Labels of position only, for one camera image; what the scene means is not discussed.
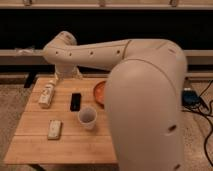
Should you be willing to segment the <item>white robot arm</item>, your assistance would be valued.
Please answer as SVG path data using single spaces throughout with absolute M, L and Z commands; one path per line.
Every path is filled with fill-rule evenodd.
M 43 48 L 62 79 L 76 66 L 109 72 L 104 109 L 120 171 L 185 171 L 181 91 L 183 50 L 166 39 L 79 45 L 60 32 Z

